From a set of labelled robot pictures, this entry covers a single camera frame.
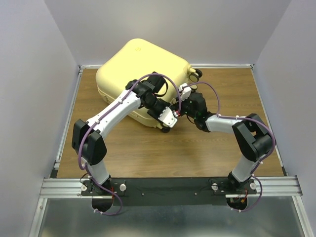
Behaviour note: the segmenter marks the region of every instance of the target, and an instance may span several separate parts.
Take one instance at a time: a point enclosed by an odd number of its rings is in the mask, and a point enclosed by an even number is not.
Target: cable
[[[217,99],[217,103],[218,103],[218,109],[217,109],[217,112],[216,114],[218,114],[221,110],[221,101],[219,99],[219,95],[217,93],[217,91],[215,90],[215,88],[210,84],[210,83],[207,83],[207,82],[204,82],[204,81],[198,81],[198,82],[194,82],[194,83],[191,83],[189,85],[186,85],[184,86],[183,88],[186,88],[186,87],[189,87],[189,86],[192,86],[192,85],[196,85],[196,84],[205,84],[205,85],[208,85],[209,87],[211,87],[211,89],[214,91],[215,95],[216,95],[216,99]]]
[[[190,123],[195,124],[194,122],[191,121],[191,119],[189,118],[189,116],[187,115],[187,119],[190,121]]]
[[[179,114],[180,111],[181,111],[181,95],[180,95],[179,89],[177,88],[176,84],[175,84],[169,77],[167,77],[167,76],[165,76],[165,75],[163,75],[163,74],[160,74],[160,73],[150,73],[150,74],[144,75],[144,76],[142,76],[141,78],[139,78],[139,79],[133,84],[133,86],[128,90],[128,92],[125,94],[125,96],[123,96],[123,98],[122,98],[121,101],[124,101],[124,100],[129,96],[129,94],[133,91],[133,89],[135,88],[135,86],[136,86],[141,80],[143,80],[143,79],[145,79],[145,78],[147,78],[147,77],[149,77],[149,76],[161,76],[161,77],[167,79],[168,81],[170,81],[170,83],[171,83],[171,84],[173,85],[173,87],[175,88],[176,93],[177,93],[177,96],[178,96],[179,107],[178,107],[177,113]],[[113,111],[115,108],[117,108],[119,105],[120,105],[120,102],[117,102],[113,107],[111,107],[108,111],[106,111],[103,115],[101,115],[98,120],[101,121],[105,116],[107,116],[110,112],[112,112],[112,111]],[[101,188],[101,189],[107,191],[108,193],[114,195],[114,196],[119,200],[119,202],[120,202],[120,208],[119,208],[119,210],[118,210],[117,212],[115,212],[115,213],[107,214],[107,213],[103,213],[103,212],[100,212],[100,211],[98,211],[98,210],[95,210],[96,212],[99,212],[99,213],[101,213],[101,214],[103,214],[103,215],[113,216],[113,215],[119,214],[119,212],[120,212],[121,209],[123,208],[123,202],[122,202],[121,198],[120,198],[116,193],[112,192],[111,190],[108,190],[108,189],[104,188],[101,184],[99,184],[99,183],[92,177],[91,173],[90,173],[89,170],[88,170],[88,166],[87,166],[86,163],[85,163],[84,165],[81,164],[81,157],[82,157],[83,145],[84,145],[84,143],[85,143],[85,141],[86,141],[88,135],[91,133],[91,131],[93,130],[93,128],[94,128],[97,124],[98,124],[98,123],[95,122],[95,123],[88,129],[88,131],[85,133],[85,135],[84,135],[83,138],[82,138],[82,141],[81,141],[80,146],[79,146],[79,151],[78,151],[78,165],[79,165],[79,168],[80,168],[81,170],[86,170],[86,171],[87,171],[87,173],[90,175],[91,180],[92,180],[99,188]]]
[[[119,209],[117,212],[114,212],[114,213],[106,213],[106,212],[102,212],[102,211],[99,211],[99,210],[95,210],[95,212],[97,213],[100,213],[101,215],[105,215],[105,216],[115,216],[117,214],[120,213],[120,211],[122,210],[123,208],[123,202],[122,202],[122,199],[114,192],[112,192],[111,190],[107,189],[107,188],[104,188],[101,184],[99,184],[93,177],[90,177],[90,179],[101,189],[103,189],[104,191],[107,191],[108,193],[112,194],[113,196],[115,196],[118,200],[119,200],[119,203],[120,203],[120,206],[119,206]]]
[[[222,116],[222,115],[220,115],[219,112],[220,112],[220,110],[221,110],[221,102],[220,102],[220,98],[219,98],[219,95],[218,95],[216,89],[215,89],[211,84],[209,84],[209,83],[207,83],[207,82],[203,82],[203,81],[198,81],[198,82],[192,83],[192,84],[190,84],[190,85],[195,85],[195,84],[206,84],[206,85],[208,85],[209,87],[211,87],[211,89],[214,91],[214,93],[215,93],[215,95],[216,95],[216,98],[217,98],[217,103],[218,103],[218,110],[217,110],[217,112],[216,112],[217,117],[222,118],[222,119],[237,119],[237,120],[247,120],[247,121],[255,122],[256,124],[262,126],[264,129],[266,129],[267,132],[268,132],[268,134],[269,134],[270,137],[272,138],[272,148],[268,151],[267,154],[264,155],[264,157],[262,157],[262,158],[259,159],[259,162],[257,162],[257,164],[255,165],[255,167],[254,167],[254,168],[252,169],[252,171],[250,172],[250,174],[252,175],[252,177],[253,177],[254,179],[256,179],[256,180],[259,182],[259,185],[260,185],[260,194],[259,194],[258,199],[255,201],[255,203],[254,203],[251,207],[246,208],[245,210],[239,210],[239,212],[249,211],[249,210],[251,210],[252,208],[254,208],[254,207],[258,204],[258,202],[260,201],[261,196],[262,196],[262,184],[261,184],[260,180],[259,180],[257,177],[255,177],[255,176],[253,175],[253,172],[258,168],[260,162],[262,162],[265,158],[267,158],[269,155],[271,155],[271,153],[274,151],[274,149],[275,149],[275,147],[276,147],[276,138],[275,138],[274,134],[272,133],[272,131],[271,131],[265,124],[263,124],[263,123],[261,123],[261,122],[255,120],[255,119],[253,119],[253,118],[241,118],[241,117],[231,117],[231,116]]]
[[[220,114],[217,115],[217,117],[222,118],[222,119],[236,119],[236,120],[247,120],[250,122],[255,122],[256,124],[262,126],[264,129],[267,130],[269,136],[272,138],[272,148],[268,151],[268,153],[265,154],[264,157],[259,159],[259,162],[256,164],[256,166],[252,169],[251,174],[258,168],[260,162],[262,162],[265,158],[267,158],[269,155],[271,155],[271,153],[274,151],[275,147],[276,147],[276,138],[273,135],[273,133],[271,132],[271,130],[264,125],[263,123],[253,119],[253,118],[243,118],[243,117],[232,117],[232,116],[222,116]]]
[[[81,178],[79,179],[79,182],[81,182],[82,184],[84,184],[81,179],[83,179],[88,173],[85,173],[83,176],[81,176]]]
[[[159,94],[157,94],[157,93],[155,93],[155,96],[156,97],[163,97],[163,96],[165,96],[166,94],[167,94],[167,91],[168,91],[168,89],[169,89],[169,85],[168,85],[168,83],[165,81],[164,82],[164,85],[166,85],[166,91],[164,92],[164,94],[161,94],[161,95],[159,95]]]
[[[221,110],[221,101],[220,101],[220,98],[219,98],[219,95],[216,91],[216,89],[209,83],[207,82],[204,82],[204,81],[198,81],[198,82],[195,82],[195,83],[191,83],[185,87],[188,87],[188,86],[191,86],[191,85],[196,85],[196,84],[206,84],[208,85],[209,87],[211,87],[211,89],[214,91],[215,95],[216,95],[216,98],[217,98],[217,103],[218,103],[218,110],[216,112],[216,115],[217,117],[219,118],[222,118],[222,119],[237,119],[237,120],[248,120],[248,121],[251,121],[251,122],[255,122],[256,124],[262,126],[264,129],[267,130],[268,134],[270,135],[270,137],[272,138],[272,149],[270,149],[268,151],[268,153],[262,157],[261,159],[259,159],[259,162],[262,162],[265,158],[267,158],[269,155],[271,155],[271,153],[274,151],[275,147],[276,147],[276,138],[275,136],[273,135],[273,133],[271,132],[271,130],[263,123],[253,119],[253,118],[242,118],[242,117],[231,117],[231,116],[222,116],[219,114],[220,110]],[[251,174],[258,168],[259,164],[260,163],[257,163],[256,166],[253,168],[253,170],[251,171]]]
[[[255,180],[257,180],[258,183],[259,183],[259,185],[260,185],[260,194],[259,194],[259,197],[258,197],[258,199],[255,201],[255,203],[252,204],[249,208],[246,208],[246,209],[244,209],[244,210],[236,210],[236,209],[235,209],[235,210],[238,211],[238,212],[250,211],[251,209],[253,209],[253,208],[259,203],[259,201],[260,201],[260,199],[261,199],[261,197],[262,197],[262,183],[261,183],[261,181],[260,181],[256,176],[252,175],[252,177],[253,177]]]
[[[167,76],[163,75],[163,74],[160,74],[160,73],[150,73],[150,74],[147,74],[147,75],[144,75],[142,76],[141,78],[139,78],[134,84],[133,86],[128,90],[128,92],[126,93],[126,95],[122,98],[122,101],[124,101],[128,96],[129,94],[133,91],[133,89],[135,88],[135,86],[143,79],[147,78],[147,77],[150,77],[150,76],[161,76],[165,79],[167,79],[168,81],[170,81],[170,83],[173,85],[173,87],[175,88],[176,90],[176,93],[177,93],[177,96],[178,96],[178,100],[179,100],[179,107],[178,107],[178,111],[177,113],[179,113],[181,111],[181,95],[180,95],[180,92],[179,92],[179,89],[177,88],[176,84]],[[112,108],[110,108],[108,111],[106,111],[103,115],[100,116],[99,118],[99,121],[101,121],[106,115],[108,115],[110,112],[112,112],[116,107],[118,107],[120,105],[119,102],[117,102]],[[81,164],[81,157],[82,157],[82,149],[83,149],[83,145],[84,145],[84,142],[86,141],[88,135],[90,134],[90,132],[93,130],[93,128],[97,125],[97,123],[95,122],[89,129],[88,131],[85,133],[85,135],[83,136],[82,138],[82,141],[80,143],[80,146],[79,146],[79,151],[78,151],[78,165],[79,165],[79,168],[81,170],[85,170],[86,169],[86,163],[84,165]]]

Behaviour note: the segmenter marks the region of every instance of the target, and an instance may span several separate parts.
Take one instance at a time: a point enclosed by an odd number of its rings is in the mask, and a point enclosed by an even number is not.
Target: metal frame
[[[284,196],[301,196],[302,191],[296,177],[279,176],[279,177],[258,177],[262,183],[264,197],[284,197]],[[260,186],[257,180],[257,193],[248,195],[257,197],[260,193]],[[80,179],[44,179],[39,194],[40,198],[91,198],[81,196]],[[227,198],[234,198],[239,195],[226,195]],[[111,196],[96,196],[94,198],[112,198]]]
[[[66,136],[68,133],[69,125],[71,116],[73,113],[79,84],[82,77],[83,69],[98,69],[101,65],[86,65],[86,66],[79,66],[79,74],[77,83],[75,86],[75,91],[73,94],[71,107],[67,117],[67,123],[64,128],[62,140],[58,149],[54,169],[59,169],[60,160],[62,157]],[[251,64],[242,64],[242,65],[216,65],[216,64],[192,64],[194,68],[250,68],[252,76],[254,78],[255,84],[256,80],[253,74],[253,65]],[[258,91],[259,98],[265,113],[265,116],[268,121],[268,126],[271,128],[271,124],[269,122],[269,118],[267,116],[260,92]],[[276,147],[277,156],[279,158],[280,164],[283,167],[283,163]],[[314,237],[312,228],[310,226],[309,220],[307,218],[303,202],[301,199],[302,191],[299,185],[299,182],[296,177],[288,177],[288,176],[278,176],[278,177],[259,177],[260,181],[263,185],[263,193],[262,196],[265,197],[284,197],[284,196],[292,196],[293,202],[295,205],[296,212],[298,213],[298,217],[304,231],[304,235],[306,237]],[[257,192],[260,192],[260,187],[258,182],[255,180],[257,185]],[[29,237],[36,237],[40,233],[40,227],[44,218],[45,209],[50,198],[112,198],[111,196],[98,196],[98,197],[83,197],[81,196],[81,183],[79,179],[44,179],[42,188],[39,195],[39,201],[37,204],[36,212],[34,215],[33,223],[31,226]],[[227,198],[236,197],[236,195],[226,195]]]
[[[81,67],[79,66],[79,73],[78,73],[78,77],[77,77],[77,82],[76,82],[74,94],[73,94],[73,97],[72,97],[72,100],[71,100],[71,105],[70,105],[69,113],[68,113],[68,116],[67,116],[67,120],[66,120],[66,124],[65,124],[65,128],[64,128],[63,136],[61,138],[61,143],[59,145],[57,156],[56,156],[56,159],[55,159],[54,169],[59,169],[59,164],[60,164],[61,156],[63,154],[65,141],[66,141],[69,125],[70,125],[71,116],[73,115],[75,101],[76,101],[76,97],[77,97],[77,94],[78,94],[79,85],[80,85],[80,82],[81,82],[82,72],[83,72],[83,69],[81,69]]]
[[[102,64],[82,65],[81,69],[99,69]],[[251,64],[191,64],[193,68],[252,68]]]
[[[313,232],[309,224],[301,195],[302,191],[295,176],[277,176],[277,177],[258,177],[263,186],[263,197],[285,197],[293,198],[296,211],[299,216],[302,229],[306,237],[313,237]],[[254,180],[257,185],[257,192],[260,192],[258,181]],[[112,198],[111,196],[87,197],[81,195],[82,183],[80,179],[44,179],[39,195],[39,202],[33,219],[30,237],[38,236],[40,226],[43,221],[45,208],[48,199],[54,198]],[[236,195],[226,195],[227,198],[236,197]]]
[[[295,209],[300,220],[304,235],[306,237],[314,237],[310,221],[308,220],[303,201],[301,197],[295,196],[292,197],[295,205]]]
[[[271,124],[270,124],[270,121],[269,121],[269,117],[268,117],[268,114],[267,114],[267,112],[266,112],[266,108],[265,108],[265,106],[264,106],[264,104],[263,104],[263,100],[262,100],[262,98],[261,98],[260,91],[259,91],[259,89],[258,89],[258,85],[257,85],[257,82],[256,82],[256,78],[255,78],[255,75],[254,75],[254,73],[253,73],[253,66],[254,66],[254,65],[251,65],[250,71],[251,71],[253,80],[254,80],[254,82],[255,82],[256,88],[257,88],[257,92],[258,92],[258,95],[259,95],[259,99],[260,99],[260,102],[261,102],[261,105],[262,105],[262,108],[263,108],[263,112],[265,113],[265,116],[266,116],[266,119],[267,119],[267,122],[268,122],[269,129],[272,131],[272,127],[271,127]],[[279,150],[278,150],[277,145],[276,145],[276,148],[275,148],[275,149],[276,149],[276,154],[277,154],[278,160],[279,160],[279,162],[280,162],[280,164],[281,164],[281,167],[284,168],[284,166],[283,166],[283,161],[282,161],[282,158],[281,158],[281,155],[280,155],[280,152],[279,152]]]

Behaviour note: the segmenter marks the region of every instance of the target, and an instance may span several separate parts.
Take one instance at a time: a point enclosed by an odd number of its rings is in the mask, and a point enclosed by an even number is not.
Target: yellow suitcase
[[[125,90],[129,81],[152,72],[166,75],[179,87],[188,82],[189,75],[195,70],[186,60],[148,41],[132,39],[97,71],[98,91],[107,103],[111,103]],[[171,102],[176,91],[170,82],[167,83],[169,89],[162,99]],[[160,123],[147,114],[146,108],[137,109],[129,116],[145,126],[161,128]]]

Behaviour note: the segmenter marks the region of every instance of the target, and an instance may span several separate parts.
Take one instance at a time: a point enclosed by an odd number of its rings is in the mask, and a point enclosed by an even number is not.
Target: black mounting plate
[[[256,190],[250,188],[253,180],[238,191],[225,189],[227,177],[197,177],[197,178],[111,178],[111,186],[114,192],[120,196],[124,206],[166,206],[166,205],[226,205],[227,194],[256,194]],[[82,191],[83,196],[106,196],[107,192],[100,190],[91,181],[83,182],[87,186]],[[219,186],[218,190],[212,189],[212,184]],[[122,192],[119,187],[126,185]],[[114,205],[119,205],[114,198]]]

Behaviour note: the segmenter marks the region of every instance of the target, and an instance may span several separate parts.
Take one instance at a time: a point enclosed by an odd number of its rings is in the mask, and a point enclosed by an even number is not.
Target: wooden floor
[[[107,106],[96,88],[96,71],[83,71],[58,171],[59,178],[78,178],[84,174],[78,168],[71,138],[77,119],[87,120]],[[257,113],[266,123],[249,69],[202,71],[201,81],[210,82],[218,90],[222,115],[246,116]],[[217,101],[210,88],[200,85],[198,91],[206,98],[208,109],[215,112]],[[112,130],[105,142],[108,149],[105,161],[112,177],[227,176],[241,154],[233,135],[202,132],[186,117],[179,118],[170,133],[145,127],[126,117]],[[283,175],[276,152],[257,169],[256,175]]]

